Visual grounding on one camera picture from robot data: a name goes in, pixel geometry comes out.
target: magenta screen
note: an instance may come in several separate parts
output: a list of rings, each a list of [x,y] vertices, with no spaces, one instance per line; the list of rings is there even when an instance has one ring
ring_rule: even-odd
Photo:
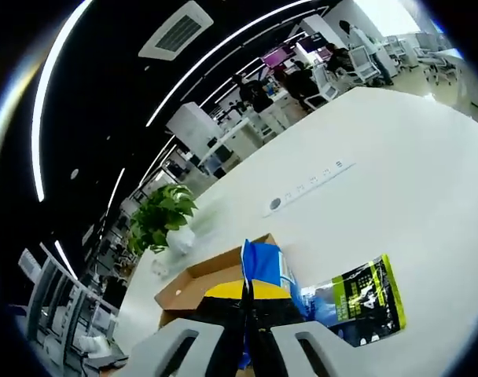
[[[276,49],[273,53],[270,53],[262,58],[263,63],[273,68],[281,64],[288,59],[289,55],[282,49]]]

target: green plant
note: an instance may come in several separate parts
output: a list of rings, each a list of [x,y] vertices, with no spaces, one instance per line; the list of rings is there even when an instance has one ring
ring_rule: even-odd
[[[167,246],[167,232],[186,225],[185,215],[197,209],[190,190],[169,184],[152,192],[131,218],[129,250],[141,255],[148,248],[158,253]]]

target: ceiling air vent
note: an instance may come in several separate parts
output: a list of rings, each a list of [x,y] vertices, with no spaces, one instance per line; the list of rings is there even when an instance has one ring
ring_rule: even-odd
[[[187,2],[153,33],[138,56],[174,60],[211,25],[213,20],[196,2]]]

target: cardboard box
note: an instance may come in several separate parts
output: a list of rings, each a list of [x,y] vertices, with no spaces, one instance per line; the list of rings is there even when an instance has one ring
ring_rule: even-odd
[[[276,244],[271,234],[253,242]],[[176,318],[189,316],[199,306],[208,289],[217,284],[243,279],[241,248],[242,245],[185,269],[160,291],[155,296],[164,310],[159,327]]]

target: black ceiling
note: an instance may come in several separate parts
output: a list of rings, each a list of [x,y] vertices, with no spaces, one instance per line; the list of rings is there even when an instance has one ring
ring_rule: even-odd
[[[112,208],[135,189],[169,138],[164,125],[197,80],[261,31],[324,5],[331,8],[339,0],[305,2],[251,27],[206,60],[146,127],[158,104],[207,51],[245,24],[292,3],[197,0],[214,20],[209,29],[173,61],[138,57],[152,33],[185,2],[94,0],[84,13],[61,51],[46,94],[40,142],[46,194],[42,203],[35,192],[30,148],[40,72],[36,75],[17,109],[0,159],[0,219],[17,224],[10,229],[19,235],[17,242],[10,240],[17,253],[21,247],[56,238],[75,255],[72,259],[80,260],[82,235],[105,212],[120,171],[126,168]],[[52,14],[47,25],[62,22],[55,16],[59,12]],[[232,73],[282,42],[301,18],[245,45],[213,69],[185,102],[199,104]],[[71,180],[75,168],[79,174]],[[4,237],[10,234],[7,232],[0,229]]]

